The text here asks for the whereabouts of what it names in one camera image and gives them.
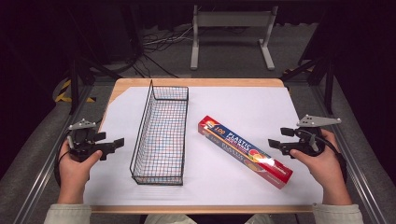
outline white paper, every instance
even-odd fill
[[[268,138],[295,142],[280,128],[299,120],[286,88],[189,87],[183,186],[143,186],[131,178],[130,163],[148,88],[132,87],[107,108],[105,142],[125,138],[91,170],[84,202],[91,205],[310,205],[320,203],[321,186],[299,161],[268,146]],[[293,170],[277,189],[197,131],[210,116]]]

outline black curtain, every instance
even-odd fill
[[[0,178],[55,106],[67,62],[35,2],[0,3]]]
[[[391,1],[371,0],[344,5],[348,35],[335,58],[335,75],[365,137],[396,185],[392,131],[396,126],[396,33],[392,28],[396,15],[390,6]]]
[[[139,6],[140,18],[145,29],[158,26],[159,30],[173,31],[176,26],[192,23],[193,6],[142,5]]]

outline hand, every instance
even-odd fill
[[[69,144],[64,141],[60,157],[69,150]],[[83,203],[85,184],[90,176],[91,168],[102,156],[102,151],[97,150],[84,162],[74,161],[70,153],[65,154],[59,164],[61,175],[61,192],[58,203],[78,204]]]
[[[323,137],[332,143],[337,151],[340,152],[335,136],[333,133],[326,130],[321,130]],[[352,204],[347,186],[345,185],[340,164],[334,152],[325,147],[324,151],[316,156],[311,157],[303,152],[292,149],[290,155],[305,164],[311,175],[323,187],[323,203],[333,205],[347,205]]]

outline aluminum rail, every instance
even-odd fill
[[[80,104],[77,106],[74,114],[70,115],[67,118],[67,120],[65,121],[63,130],[66,130],[66,128],[70,124],[73,124],[76,122],[79,112],[81,111],[81,108],[83,107],[84,102],[89,97],[91,90],[92,90],[92,86],[83,86],[81,88],[81,95],[79,97]],[[38,200],[50,179],[50,176],[53,171],[53,165],[54,165],[57,151],[59,150],[59,148],[63,142],[64,142],[64,134],[60,133],[58,138],[56,139],[55,145],[53,146],[52,150],[49,153],[49,156],[47,157],[46,162],[44,163],[43,167],[41,168],[40,172],[38,173],[38,176],[35,179],[35,183],[33,184],[28,196],[26,197],[26,199],[20,209],[20,212],[17,214],[17,216],[13,222],[14,224],[28,222],[29,217],[32,215],[33,210],[35,209],[35,206],[37,205]]]
[[[331,118],[332,116],[327,112],[326,106],[323,104],[324,96],[322,91],[320,90],[320,87],[312,86],[311,90],[314,93],[317,103],[318,105],[320,105],[320,109],[324,113],[325,117]],[[373,223],[388,224],[388,221],[385,219],[384,214],[381,212],[381,209],[379,208],[379,205],[376,202],[373,193],[370,191],[366,176],[364,175],[363,171],[359,167],[356,160],[353,158],[353,155],[350,152],[347,141],[342,135],[339,126],[332,125],[331,129],[332,132],[337,136],[338,146],[342,150],[343,155],[347,162],[347,170],[349,176],[352,178],[356,190],[361,196],[361,200],[367,209],[370,219],[372,220]]]

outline person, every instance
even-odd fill
[[[322,130],[322,135],[339,151],[333,133]],[[68,144],[65,141],[60,155],[67,154]],[[334,152],[325,147],[323,153],[310,157],[298,150],[290,154],[305,164],[311,175],[323,187],[322,203],[313,204],[313,214],[318,224],[327,223],[363,223],[361,211],[353,204],[344,182],[343,174]],[[102,151],[93,153],[84,162],[74,161],[71,155],[65,155],[60,161],[61,190],[58,202],[53,204],[46,216],[45,223],[90,223],[91,208],[83,204],[85,184],[91,168],[99,161]],[[195,223],[185,215],[149,215],[145,223]],[[274,223],[265,214],[256,214],[247,223]]]

